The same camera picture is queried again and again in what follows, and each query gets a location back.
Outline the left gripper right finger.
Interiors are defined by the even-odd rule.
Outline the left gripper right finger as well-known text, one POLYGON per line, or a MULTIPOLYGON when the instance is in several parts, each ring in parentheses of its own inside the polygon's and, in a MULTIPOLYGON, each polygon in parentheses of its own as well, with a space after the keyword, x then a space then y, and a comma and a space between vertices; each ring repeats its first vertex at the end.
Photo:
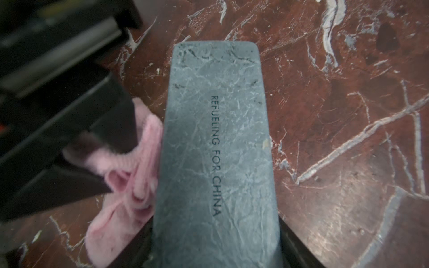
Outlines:
POLYGON ((325 268, 281 217, 279 226, 284 268, 325 268))

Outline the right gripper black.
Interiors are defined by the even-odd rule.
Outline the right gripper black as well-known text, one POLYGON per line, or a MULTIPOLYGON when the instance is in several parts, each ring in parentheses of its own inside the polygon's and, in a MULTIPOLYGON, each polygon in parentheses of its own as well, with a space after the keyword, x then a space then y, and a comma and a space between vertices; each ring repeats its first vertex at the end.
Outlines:
POLYGON ((142 24, 135 1, 1 1, 2 174, 39 173, 86 131, 121 153, 136 146, 131 96, 115 75, 63 73, 142 24))

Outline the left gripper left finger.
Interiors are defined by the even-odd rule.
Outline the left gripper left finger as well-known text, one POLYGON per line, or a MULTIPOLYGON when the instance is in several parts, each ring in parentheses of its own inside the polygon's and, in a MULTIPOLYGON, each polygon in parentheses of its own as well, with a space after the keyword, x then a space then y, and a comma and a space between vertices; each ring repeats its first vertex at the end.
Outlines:
POLYGON ((108 268, 142 268, 151 251, 153 219, 151 219, 118 255, 108 268))

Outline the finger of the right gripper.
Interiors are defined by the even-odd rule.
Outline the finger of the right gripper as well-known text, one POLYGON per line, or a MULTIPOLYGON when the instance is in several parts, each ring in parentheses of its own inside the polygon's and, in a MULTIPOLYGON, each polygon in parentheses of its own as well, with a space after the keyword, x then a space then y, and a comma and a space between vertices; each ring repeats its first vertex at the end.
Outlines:
POLYGON ((111 192, 101 176, 73 166, 62 157, 8 197, 6 189, 6 186, 1 186, 1 198, 4 200, 1 203, 1 221, 13 221, 111 192))

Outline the pink cloth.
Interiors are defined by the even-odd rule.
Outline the pink cloth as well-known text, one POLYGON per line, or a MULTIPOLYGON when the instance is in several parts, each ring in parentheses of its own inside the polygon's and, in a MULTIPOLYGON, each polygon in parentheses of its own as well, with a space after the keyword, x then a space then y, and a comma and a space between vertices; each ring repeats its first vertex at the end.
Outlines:
POLYGON ((129 153, 115 153, 89 133, 62 150, 66 161, 102 176, 112 191, 85 236, 96 268, 112 264, 154 215, 163 124, 140 98, 132 101, 138 144, 129 153))

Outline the grey-blue rectangular eyeglass case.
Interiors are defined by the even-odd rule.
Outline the grey-blue rectangular eyeglass case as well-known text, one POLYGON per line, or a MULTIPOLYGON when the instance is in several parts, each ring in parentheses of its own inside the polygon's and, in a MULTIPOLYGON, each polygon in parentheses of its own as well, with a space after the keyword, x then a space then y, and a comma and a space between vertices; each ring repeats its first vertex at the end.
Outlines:
POLYGON ((281 268, 258 47, 174 47, 147 268, 281 268))

